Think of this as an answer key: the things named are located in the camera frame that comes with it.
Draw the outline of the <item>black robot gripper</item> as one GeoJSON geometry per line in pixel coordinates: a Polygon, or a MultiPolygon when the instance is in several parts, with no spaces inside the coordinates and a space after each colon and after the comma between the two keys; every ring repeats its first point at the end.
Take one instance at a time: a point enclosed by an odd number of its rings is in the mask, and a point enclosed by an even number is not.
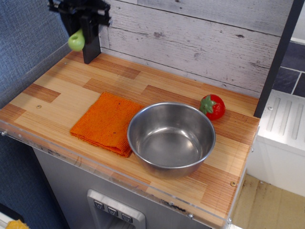
{"type": "Polygon", "coordinates": [[[48,7],[60,14],[69,36],[81,28],[85,44],[91,44],[98,37],[100,24],[111,24],[111,6],[103,0],[50,0],[48,7]]]}

